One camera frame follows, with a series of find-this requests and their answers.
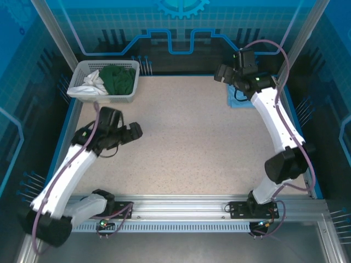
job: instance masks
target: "speckled work surface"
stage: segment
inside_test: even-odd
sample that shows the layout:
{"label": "speckled work surface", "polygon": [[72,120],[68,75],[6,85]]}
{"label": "speckled work surface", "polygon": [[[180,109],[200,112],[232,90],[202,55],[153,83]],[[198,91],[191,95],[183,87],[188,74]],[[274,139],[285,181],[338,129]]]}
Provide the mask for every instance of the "speckled work surface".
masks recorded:
{"label": "speckled work surface", "polygon": [[[273,144],[259,113],[228,107],[226,92],[213,77],[140,77],[131,104],[101,106],[121,110],[127,124],[138,122],[143,137],[98,158],[74,194],[249,193],[265,176]],[[94,118],[92,104],[84,104],[77,127]],[[304,187],[302,176],[295,184]]]}

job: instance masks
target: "green towel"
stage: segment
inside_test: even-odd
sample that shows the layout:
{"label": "green towel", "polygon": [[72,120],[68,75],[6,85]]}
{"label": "green towel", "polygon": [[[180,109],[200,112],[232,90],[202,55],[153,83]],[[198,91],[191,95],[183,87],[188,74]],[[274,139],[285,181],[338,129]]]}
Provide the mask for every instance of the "green towel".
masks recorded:
{"label": "green towel", "polygon": [[126,70],[123,66],[109,65],[104,67],[99,77],[109,95],[129,95],[133,92],[135,69]]}

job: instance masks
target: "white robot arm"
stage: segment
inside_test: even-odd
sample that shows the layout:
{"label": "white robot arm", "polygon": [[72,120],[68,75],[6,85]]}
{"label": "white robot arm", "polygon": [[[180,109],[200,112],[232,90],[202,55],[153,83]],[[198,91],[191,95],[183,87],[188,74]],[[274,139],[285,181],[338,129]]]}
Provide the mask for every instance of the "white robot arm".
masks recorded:
{"label": "white robot arm", "polygon": [[[49,184],[32,201],[30,207],[19,210],[20,223],[24,231],[29,234],[32,233],[36,214],[41,213],[36,226],[37,237],[54,247],[61,246],[68,239],[72,229],[87,219],[95,215],[109,216],[113,214],[115,196],[100,189],[93,191],[91,195],[73,205],[67,205],[67,203],[81,177],[99,157],[103,149],[116,148],[117,150],[119,145],[137,140],[143,134],[138,123],[131,123],[130,129],[127,129],[124,125],[122,112],[103,107],[99,112],[96,132],[92,140],[88,142],[87,147],[81,151],[92,133],[89,127],[93,123],[89,123],[75,132],[72,145]],[[73,156],[80,151],[81,153],[61,172],[68,161],[72,160]],[[43,202],[48,189],[57,177],[47,202]]]}
{"label": "white robot arm", "polygon": [[[264,121],[272,138],[276,155],[265,163],[265,173],[261,184],[248,195],[247,206],[252,218],[259,217],[260,213],[271,209],[271,200],[277,190],[307,170],[307,162],[298,146],[291,138],[275,108],[277,95],[276,83],[273,77],[267,73],[258,73],[254,51],[241,49],[234,55],[234,67],[220,65],[214,75],[214,80],[233,85],[251,101]],[[289,129],[293,132],[296,140],[304,147],[307,153],[312,153],[312,145],[305,144],[302,136],[296,131],[286,111],[278,101],[282,117]]]}

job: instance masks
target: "blue mat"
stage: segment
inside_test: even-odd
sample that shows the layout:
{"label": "blue mat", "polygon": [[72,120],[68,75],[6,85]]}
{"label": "blue mat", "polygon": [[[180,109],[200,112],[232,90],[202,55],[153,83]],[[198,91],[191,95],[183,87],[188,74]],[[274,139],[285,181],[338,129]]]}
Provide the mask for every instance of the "blue mat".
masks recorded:
{"label": "blue mat", "polygon": [[[234,98],[234,91],[235,88],[232,85],[227,84],[227,91],[228,91],[228,106],[232,108],[254,108],[250,101],[239,102]],[[246,99],[246,96],[240,91],[237,91],[236,97],[239,100]]]}

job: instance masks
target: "white plastic basket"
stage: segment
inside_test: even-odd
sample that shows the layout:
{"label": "white plastic basket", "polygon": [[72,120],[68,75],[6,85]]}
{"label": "white plastic basket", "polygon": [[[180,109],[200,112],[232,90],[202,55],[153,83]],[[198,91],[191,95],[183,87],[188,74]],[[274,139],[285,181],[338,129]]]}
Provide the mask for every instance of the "white plastic basket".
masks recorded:
{"label": "white plastic basket", "polygon": [[125,69],[133,68],[136,70],[133,91],[129,95],[74,95],[72,98],[77,98],[83,102],[99,103],[117,103],[117,102],[132,102],[134,100],[135,92],[137,91],[139,79],[139,62],[134,60],[85,60],[78,64],[76,67],[72,80],[71,87],[78,87],[83,84],[83,79],[95,70],[102,70],[103,67],[108,65],[123,66]]}

